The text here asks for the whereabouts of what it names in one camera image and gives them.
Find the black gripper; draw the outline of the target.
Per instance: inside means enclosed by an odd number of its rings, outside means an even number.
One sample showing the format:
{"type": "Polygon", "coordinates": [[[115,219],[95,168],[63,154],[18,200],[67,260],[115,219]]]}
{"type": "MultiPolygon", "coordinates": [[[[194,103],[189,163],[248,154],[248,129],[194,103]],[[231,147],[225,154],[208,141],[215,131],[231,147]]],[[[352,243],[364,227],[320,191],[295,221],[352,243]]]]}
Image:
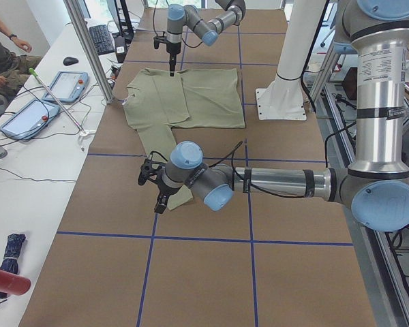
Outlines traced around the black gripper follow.
{"type": "Polygon", "coordinates": [[[181,52],[181,42],[178,43],[168,42],[166,44],[166,51],[170,55],[169,58],[170,76],[174,76],[176,70],[176,55],[178,55],[181,52]]]}
{"type": "Polygon", "coordinates": [[[169,197],[175,195],[180,187],[170,187],[165,184],[158,185],[159,194],[155,204],[154,212],[157,214],[163,214],[168,207],[169,197]]]}

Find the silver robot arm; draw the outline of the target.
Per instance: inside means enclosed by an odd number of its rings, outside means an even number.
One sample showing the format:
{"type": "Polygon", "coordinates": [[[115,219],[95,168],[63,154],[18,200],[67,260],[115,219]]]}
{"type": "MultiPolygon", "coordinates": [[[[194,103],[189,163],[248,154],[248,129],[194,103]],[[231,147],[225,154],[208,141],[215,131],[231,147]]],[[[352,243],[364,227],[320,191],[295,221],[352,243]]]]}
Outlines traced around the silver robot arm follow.
{"type": "Polygon", "coordinates": [[[163,40],[169,54],[170,77],[175,74],[184,26],[188,27],[203,44],[212,46],[222,31],[232,25],[238,25],[244,19],[246,13],[244,1],[216,1],[216,3],[224,12],[209,21],[205,21],[193,5],[168,6],[167,27],[163,40]]]}
{"type": "MultiPolygon", "coordinates": [[[[215,1],[226,12],[205,22],[192,6],[169,5],[166,32],[154,45],[167,44],[170,76],[174,76],[180,53],[180,32],[188,27],[207,46],[246,15],[244,1],[215,1]]],[[[327,1],[294,1],[289,30],[277,66],[275,80],[257,89],[258,107],[265,106],[265,119],[287,119],[286,109],[297,109],[296,83],[303,74],[315,43],[327,1]],[[302,18],[307,18],[308,46],[296,40],[302,18]],[[295,66],[289,67],[290,45],[295,45],[295,66]]],[[[406,49],[409,42],[409,1],[338,1],[335,21],[338,50],[350,46],[358,55],[356,155],[346,169],[282,170],[240,168],[217,163],[207,166],[202,150],[194,142],[179,143],[166,163],[153,163],[151,151],[141,166],[159,189],[155,212],[162,214],[168,199],[183,186],[213,211],[223,208],[234,191],[261,191],[280,198],[323,198],[343,204],[353,217],[372,230],[394,232],[409,225],[409,167],[402,161],[406,49]]]]}

